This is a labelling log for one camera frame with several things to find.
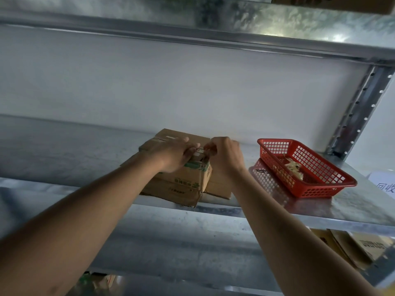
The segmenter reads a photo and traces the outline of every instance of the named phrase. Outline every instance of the mesh basket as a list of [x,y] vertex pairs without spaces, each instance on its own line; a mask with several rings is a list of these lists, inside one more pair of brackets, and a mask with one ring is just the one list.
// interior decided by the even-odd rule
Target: mesh basket
[[[299,141],[292,139],[258,139],[260,157],[295,197],[331,197],[357,181]],[[303,180],[285,164],[287,158],[301,164]]]

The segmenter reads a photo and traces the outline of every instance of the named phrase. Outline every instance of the item in basket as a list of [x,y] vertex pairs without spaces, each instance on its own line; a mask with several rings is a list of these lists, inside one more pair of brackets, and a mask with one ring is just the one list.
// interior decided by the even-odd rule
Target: item in basket
[[287,160],[289,161],[288,164],[285,164],[286,168],[288,168],[290,171],[292,171],[292,173],[301,181],[303,181],[303,173],[301,173],[299,171],[300,167],[302,166],[302,164],[295,162],[294,160],[292,160],[291,158],[287,158]]

